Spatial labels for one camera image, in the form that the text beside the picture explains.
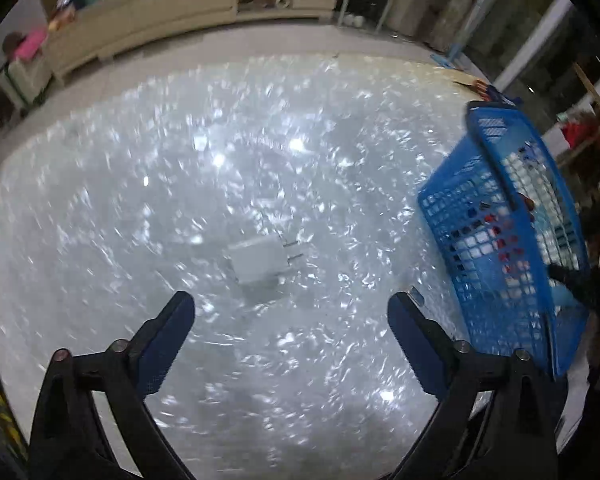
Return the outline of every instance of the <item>tiled floor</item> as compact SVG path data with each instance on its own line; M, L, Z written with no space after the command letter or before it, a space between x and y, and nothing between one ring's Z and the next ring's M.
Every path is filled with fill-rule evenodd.
M369 54L432 62L430 50L390 36L321 25L316 21L267 22L220 27L157 41L116 56L110 63L94 61L74 71L67 85L52 85L46 103L17 126L0 130L0 166L23 142L72 112L166 76L211 64L251 56L333 52Z

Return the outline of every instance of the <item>pink cloth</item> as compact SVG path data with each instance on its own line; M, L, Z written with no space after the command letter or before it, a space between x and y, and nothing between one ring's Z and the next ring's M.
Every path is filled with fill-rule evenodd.
M24 41L17 47L16 52L13 54L14 59L31 61L45 40L46 28L38 28L30 32L27 34Z

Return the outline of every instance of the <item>crinkled plastic table cover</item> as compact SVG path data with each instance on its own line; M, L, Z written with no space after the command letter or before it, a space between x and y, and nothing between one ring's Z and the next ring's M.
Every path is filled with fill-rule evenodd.
M0 373L28 435L57 348L103 351L176 290L196 322L147 405L201 480L371 480L435 408L386 321L415 284L463 336L416 205L464 134L455 73L282 56L153 79L33 137L0 177ZM306 243L241 286L228 245ZM134 469L111 431L122 465Z

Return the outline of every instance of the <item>plastic basket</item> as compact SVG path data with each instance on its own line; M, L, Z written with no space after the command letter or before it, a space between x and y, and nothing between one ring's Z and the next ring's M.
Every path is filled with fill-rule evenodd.
M505 355L523 348L547 373L561 376L587 310L549 280L546 264L589 269L573 200L539 135L515 107L470 102L466 124L468 134L418 201L471 343ZM534 201L532 212L523 195Z

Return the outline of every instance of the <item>screw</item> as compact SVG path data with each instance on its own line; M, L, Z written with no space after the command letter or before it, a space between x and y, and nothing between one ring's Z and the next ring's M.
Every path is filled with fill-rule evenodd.
M454 343L454 348L459 351L461 354L468 354L471 350L471 345L464 341L463 339L459 339Z
M113 350L116 354L125 351L126 346L129 344L129 341L126 339L116 339L113 343L109 345L109 349Z
M59 363L60 361L67 359L69 355L71 354L66 348L61 348L54 352L52 359Z
M526 350L522 349L522 348L518 348L514 354L516 355L516 357L518 359L520 359L521 361L529 361L529 359L531 359L531 356L529 355L529 352L527 352Z

